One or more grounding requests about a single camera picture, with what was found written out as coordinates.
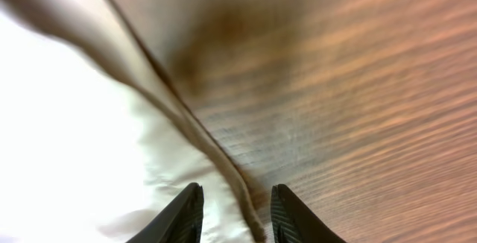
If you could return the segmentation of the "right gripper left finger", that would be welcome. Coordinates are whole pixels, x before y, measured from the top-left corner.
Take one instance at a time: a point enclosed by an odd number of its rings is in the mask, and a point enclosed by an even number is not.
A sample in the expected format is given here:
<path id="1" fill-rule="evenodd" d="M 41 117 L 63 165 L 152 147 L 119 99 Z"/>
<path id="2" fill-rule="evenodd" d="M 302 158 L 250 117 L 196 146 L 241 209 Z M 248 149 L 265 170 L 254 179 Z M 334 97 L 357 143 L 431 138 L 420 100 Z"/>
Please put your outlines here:
<path id="1" fill-rule="evenodd" d="M 200 243 L 203 205 L 202 186 L 190 183 L 127 243 Z"/>

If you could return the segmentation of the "beige cotton shorts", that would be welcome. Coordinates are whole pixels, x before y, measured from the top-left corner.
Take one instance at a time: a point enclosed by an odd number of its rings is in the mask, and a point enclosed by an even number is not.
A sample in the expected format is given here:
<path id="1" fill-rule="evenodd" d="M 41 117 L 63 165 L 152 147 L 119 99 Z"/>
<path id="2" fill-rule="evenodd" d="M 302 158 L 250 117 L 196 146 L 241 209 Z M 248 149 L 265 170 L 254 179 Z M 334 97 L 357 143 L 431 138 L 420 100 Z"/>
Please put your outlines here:
<path id="1" fill-rule="evenodd" d="M 228 156 L 109 0 L 1 0 L 1 240 L 126 242 L 189 183 L 203 242 L 262 242 Z"/>

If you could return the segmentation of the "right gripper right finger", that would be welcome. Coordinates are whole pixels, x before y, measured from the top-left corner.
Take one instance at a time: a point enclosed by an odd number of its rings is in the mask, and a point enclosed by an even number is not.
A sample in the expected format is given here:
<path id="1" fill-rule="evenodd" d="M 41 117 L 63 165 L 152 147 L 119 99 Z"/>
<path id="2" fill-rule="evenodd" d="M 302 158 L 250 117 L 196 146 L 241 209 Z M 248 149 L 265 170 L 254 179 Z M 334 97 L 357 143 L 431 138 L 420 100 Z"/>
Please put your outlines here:
<path id="1" fill-rule="evenodd" d="M 272 187 L 271 223 L 275 243 L 345 243 L 285 184 Z"/>

